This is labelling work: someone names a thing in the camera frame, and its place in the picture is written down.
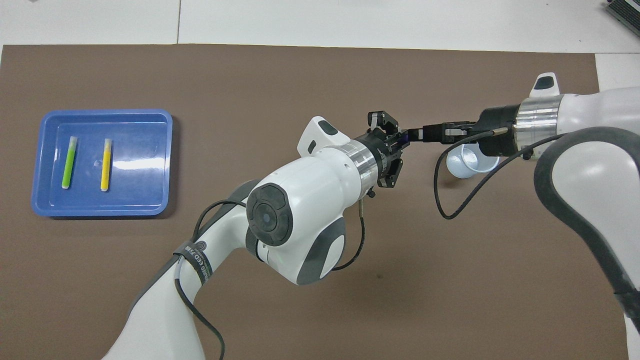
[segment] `black cable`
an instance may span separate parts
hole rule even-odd
[[[216,206],[219,205],[223,205],[223,204],[233,204],[233,205],[238,205],[238,206],[242,206],[246,208],[246,204],[241,202],[241,201],[236,201],[236,200],[220,200],[220,201],[216,201],[213,204],[207,206],[206,209],[204,209],[204,211],[202,212],[202,214],[200,214],[200,217],[198,218],[198,221],[196,222],[196,226],[193,229],[193,241],[195,242],[196,237],[198,236],[198,232],[200,232],[200,225],[202,224],[202,220],[204,219],[204,216],[207,215],[208,212],[210,212],[211,209],[215,208]],[[177,266],[181,265],[181,259],[178,260]],[[193,313],[193,315],[195,317],[198,318],[198,320],[200,320],[200,322],[202,322],[209,330],[211,330],[211,332],[213,332],[216,337],[218,338],[218,341],[220,341],[220,360],[222,360],[225,357],[225,340],[222,338],[222,334],[220,334],[220,331],[218,331],[215,326],[211,325],[211,323],[198,311],[198,309],[191,303],[191,301],[189,301],[189,298],[187,298],[187,295],[184,293],[184,290],[182,289],[182,285],[180,285],[180,279],[178,278],[179,276],[179,268],[177,269],[176,273],[176,278],[174,278],[173,280],[173,284],[175,285],[175,289],[178,292],[178,295],[180,295],[180,299],[182,299],[182,302],[184,303],[184,305],[186,307],[189,308],[189,310],[191,310],[191,313]]]
[[[191,310],[191,312],[198,318],[198,320],[200,320],[209,330],[211,330],[211,332],[216,335],[218,341],[220,341],[220,360],[222,360],[225,357],[225,340],[222,338],[222,334],[220,334],[220,331],[218,331],[213,325],[211,325],[211,323],[207,321],[204,316],[202,316],[202,314],[198,311],[198,309],[196,309],[191,301],[189,301],[187,295],[184,293],[184,290],[182,290],[180,279],[174,279],[173,283],[175,285],[175,289],[178,291],[178,295],[180,295],[180,299],[182,299],[182,302],[189,308],[189,310]]]
[[[198,232],[200,232],[200,225],[202,224],[202,220],[204,219],[204,216],[207,215],[208,212],[210,212],[211,209],[215,208],[218,205],[224,205],[224,204],[233,204],[233,205],[239,205],[242,206],[244,208],[246,208],[246,204],[241,202],[241,201],[236,201],[236,200],[220,200],[220,201],[216,201],[213,204],[207,206],[206,209],[204,209],[204,211],[202,212],[202,214],[200,214],[200,217],[198,218],[198,221],[196,222],[196,226],[193,229],[193,239],[195,240],[196,237],[198,236]]]
[[[362,247],[364,246],[364,217],[360,217],[360,228],[362,231],[362,237],[360,239],[360,246],[358,246],[358,250],[356,251],[355,255],[351,258],[351,260],[344,263],[344,265],[336,266],[335,268],[332,268],[331,271],[342,270],[356,261],[356,259],[360,255],[360,251],[362,251]]]
[[[550,137],[548,137],[546,139],[542,139],[542,140],[540,140],[538,142],[535,142],[535,143],[533,143],[533,144],[531,144],[529,146],[523,147],[522,150],[520,150],[520,151],[516,152],[515,154],[511,155],[510,157],[508,157],[502,163],[498,164],[498,166],[496,166],[493,170],[491,170],[489,173],[487,173],[487,175],[482,180],[480,180],[478,185],[476,185],[476,187],[469,193],[467,198],[462,202],[462,205],[460,205],[460,207],[453,214],[451,214],[451,215],[445,214],[444,210],[442,209],[442,205],[440,204],[440,197],[438,196],[438,171],[440,170],[440,164],[442,163],[442,160],[447,156],[447,154],[449,154],[449,152],[451,152],[457,146],[462,145],[464,143],[468,143],[468,142],[477,140],[479,138],[484,138],[484,137],[487,137],[487,136],[493,136],[493,131],[485,131],[484,133],[479,133],[477,135],[470,136],[468,138],[465,138],[465,139],[462,139],[462,140],[456,142],[455,144],[453,144],[450,147],[448,147],[447,150],[445,150],[442,153],[442,155],[440,155],[440,157],[438,158],[438,161],[436,162],[436,169],[435,169],[434,174],[433,174],[433,195],[435,196],[435,199],[436,199],[436,206],[438,206],[438,211],[440,212],[442,217],[444,217],[447,220],[451,220],[454,217],[458,216],[462,212],[462,210],[467,207],[467,204],[469,204],[471,199],[476,195],[476,193],[480,190],[480,188],[482,188],[483,185],[487,181],[489,181],[489,179],[491,179],[491,176],[495,175],[495,173],[497,173],[505,165],[507,165],[508,163],[512,162],[515,158],[520,157],[522,154],[526,154],[526,153],[531,152],[535,147],[538,147],[538,146],[543,145],[545,143],[548,143],[548,142],[551,142],[551,141],[554,141],[554,140],[557,140],[557,139],[561,138],[562,136],[564,136],[564,134],[558,134],[558,135],[550,136]]]

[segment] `blue tray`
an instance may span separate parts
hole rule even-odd
[[[40,124],[31,207],[49,217],[152,216],[169,199],[173,119],[160,109],[63,110]],[[78,137],[69,189],[69,138]],[[109,190],[100,190],[104,139],[113,141]]]

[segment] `black strap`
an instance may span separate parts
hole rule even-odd
[[[627,318],[640,319],[640,291],[614,294]]]
[[[194,244],[191,240],[187,240],[180,245],[180,247],[175,249],[173,253],[176,255],[182,255],[187,259],[187,261],[189,261],[189,264],[191,264],[193,269],[196,270],[196,273],[198,273],[200,284],[204,285],[204,283],[207,282],[213,274],[213,269],[211,268],[209,259],[207,259],[207,256],[202,252],[202,250],[204,250],[204,248],[200,249],[197,244]]]

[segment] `cup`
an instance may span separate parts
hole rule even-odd
[[[480,151],[477,143],[465,143],[447,155],[447,169],[460,179],[468,179],[476,174],[493,170],[500,162],[498,156],[487,156]]]

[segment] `brown tabletop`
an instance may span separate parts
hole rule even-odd
[[[0,67],[3,359],[95,359],[136,294],[210,203],[296,159],[322,115],[351,137],[368,111],[401,127],[477,120],[536,76],[598,91],[592,54],[240,45],[5,46]],[[170,205],[158,218],[56,220],[29,205],[38,127],[51,110],[163,108],[174,118]],[[292,285],[245,250],[196,298],[227,359],[625,359],[623,314],[582,240],[538,201],[516,160],[455,220],[431,186],[440,144],[405,151],[394,189],[365,202],[348,269]],[[479,179],[444,170],[451,211]],[[346,211],[348,247],[360,237]],[[205,353],[218,342],[197,325]]]

